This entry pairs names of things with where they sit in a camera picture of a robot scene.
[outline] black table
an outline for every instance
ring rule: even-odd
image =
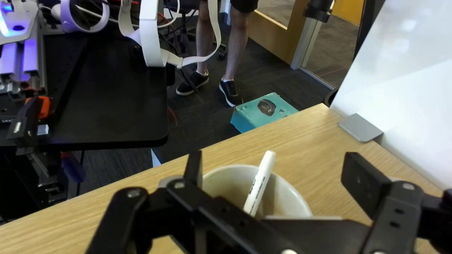
[[[117,33],[45,38],[48,94],[53,118],[38,149],[59,150],[158,146],[166,141],[166,69],[145,67]],[[46,191],[26,156],[14,156],[0,126],[0,217],[45,207]]]

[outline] white cup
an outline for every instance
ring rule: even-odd
[[[225,165],[206,173],[201,189],[210,196],[223,196],[242,208],[257,170],[255,165]],[[271,173],[255,217],[306,218],[310,215],[310,208],[298,190],[279,174]]]

